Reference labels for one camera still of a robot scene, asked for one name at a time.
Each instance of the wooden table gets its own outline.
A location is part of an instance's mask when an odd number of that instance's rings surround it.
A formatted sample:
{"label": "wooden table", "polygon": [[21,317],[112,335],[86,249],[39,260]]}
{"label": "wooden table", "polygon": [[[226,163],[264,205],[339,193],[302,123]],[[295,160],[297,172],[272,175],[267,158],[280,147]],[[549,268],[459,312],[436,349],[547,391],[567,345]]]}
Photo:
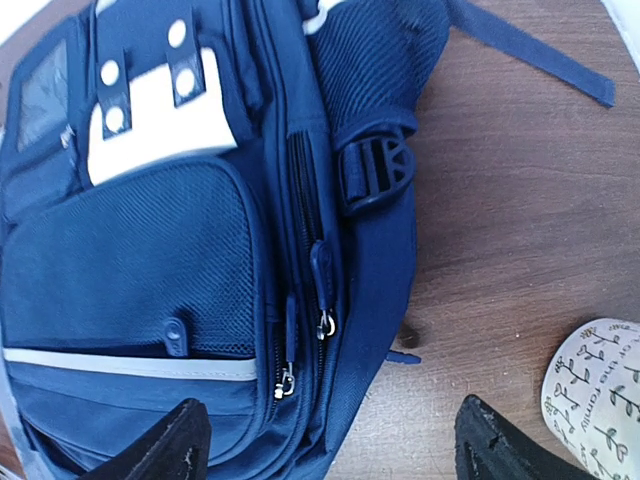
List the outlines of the wooden table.
{"label": "wooden table", "polygon": [[476,3],[613,78],[617,106],[452,31],[411,141],[418,275],[397,344],[423,363],[382,368],[332,479],[454,479],[469,393],[568,459],[540,413],[547,363],[591,318],[640,319],[640,84],[622,40],[596,0]]}

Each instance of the paper cup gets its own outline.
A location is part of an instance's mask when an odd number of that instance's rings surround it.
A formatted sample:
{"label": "paper cup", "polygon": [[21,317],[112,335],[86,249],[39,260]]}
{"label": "paper cup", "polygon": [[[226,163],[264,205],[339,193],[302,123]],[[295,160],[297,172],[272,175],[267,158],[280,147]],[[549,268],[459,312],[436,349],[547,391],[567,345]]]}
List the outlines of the paper cup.
{"label": "paper cup", "polygon": [[547,427],[590,473],[640,480],[640,324],[602,318],[573,332],[541,403]]}

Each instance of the plastic buckle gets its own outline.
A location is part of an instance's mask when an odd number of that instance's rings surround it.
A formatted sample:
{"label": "plastic buckle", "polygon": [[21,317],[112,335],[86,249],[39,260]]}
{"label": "plastic buckle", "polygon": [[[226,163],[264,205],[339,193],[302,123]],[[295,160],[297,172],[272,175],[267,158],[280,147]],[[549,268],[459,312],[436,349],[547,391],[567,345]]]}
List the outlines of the plastic buckle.
{"label": "plastic buckle", "polygon": [[338,161],[342,209],[348,217],[393,202],[416,172],[413,152],[394,134],[349,143]]}

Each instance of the backpack strap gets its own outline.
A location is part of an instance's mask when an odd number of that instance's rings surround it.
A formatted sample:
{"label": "backpack strap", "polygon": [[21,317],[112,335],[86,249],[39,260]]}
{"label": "backpack strap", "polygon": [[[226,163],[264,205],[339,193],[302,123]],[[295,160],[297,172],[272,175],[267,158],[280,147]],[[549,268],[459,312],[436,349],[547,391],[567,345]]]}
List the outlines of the backpack strap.
{"label": "backpack strap", "polygon": [[447,0],[451,24],[481,42],[547,72],[605,107],[615,105],[613,80],[467,0]]}

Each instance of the backpack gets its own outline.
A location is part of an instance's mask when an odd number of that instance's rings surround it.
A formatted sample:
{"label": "backpack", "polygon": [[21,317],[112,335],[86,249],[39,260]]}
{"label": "backpack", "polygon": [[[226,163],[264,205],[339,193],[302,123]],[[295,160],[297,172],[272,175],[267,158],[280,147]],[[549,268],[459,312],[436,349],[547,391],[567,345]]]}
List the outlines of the backpack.
{"label": "backpack", "polygon": [[406,139],[449,28],[605,106],[614,84],[465,0],[158,5],[100,0],[14,72],[4,418],[29,478],[66,479],[195,398],[211,478],[322,478],[382,362],[419,361],[389,352]]}

